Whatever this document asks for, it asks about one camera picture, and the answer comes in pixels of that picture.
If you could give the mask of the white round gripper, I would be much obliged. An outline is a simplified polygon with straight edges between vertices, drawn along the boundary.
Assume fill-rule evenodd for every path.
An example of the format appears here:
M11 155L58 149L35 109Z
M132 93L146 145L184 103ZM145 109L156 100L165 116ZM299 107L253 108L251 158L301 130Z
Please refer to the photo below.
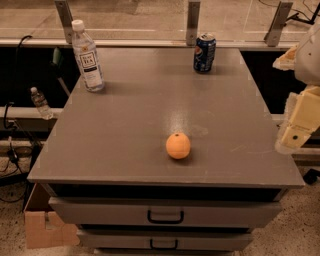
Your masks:
M309 84L287 98L275 150L293 154L320 127L320 24L314 24L297 46L291 47L272 64L282 71L293 70L297 80Z

